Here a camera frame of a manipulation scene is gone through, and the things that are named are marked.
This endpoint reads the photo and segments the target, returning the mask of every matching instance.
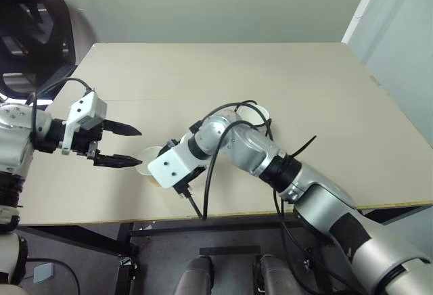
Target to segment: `floor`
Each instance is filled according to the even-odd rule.
[[[87,225],[88,229],[116,237],[116,224]],[[135,224],[135,229],[145,228]],[[306,247],[316,246],[315,238],[305,229],[293,229],[295,236]],[[19,232],[27,239],[30,257],[47,257],[62,260],[70,265],[81,284],[81,294],[114,294],[119,258],[96,251],[85,250],[61,242],[48,240],[35,235]],[[188,262],[199,255],[200,248],[226,246],[260,246],[264,254],[283,257],[283,248],[278,230],[255,230],[235,232],[189,232],[138,237],[133,242],[140,247],[140,270],[133,282],[132,295],[172,294]],[[310,287],[315,287],[315,277],[304,264],[304,257],[288,244],[292,262],[298,274]],[[333,262],[333,269],[341,273],[347,268],[332,247],[327,247],[323,254]],[[212,295],[253,294],[252,263],[256,254],[230,254],[212,256],[215,268],[215,281]],[[26,278],[21,286],[30,295],[39,294],[75,294],[71,276],[62,267],[55,267],[55,276],[43,283],[33,284],[32,268],[36,264],[27,264]]]

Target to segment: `beige tabletop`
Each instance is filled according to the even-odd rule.
[[[107,119],[143,136],[105,132],[103,154],[137,155],[179,139],[213,108],[255,99],[273,119],[275,141],[344,188],[361,208],[433,200],[433,150],[383,88],[340,43],[103,44],[73,77],[96,88]],[[68,83],[49,106],[66,118],[83,94]],[[191,183],[202,206],[205,175]],[[134,168],[101,168],[83,156],[36,153],[22,192],[22,224],[194,217],[187,200]],[[210,215],[273,212],[272,189],[219,158]]]

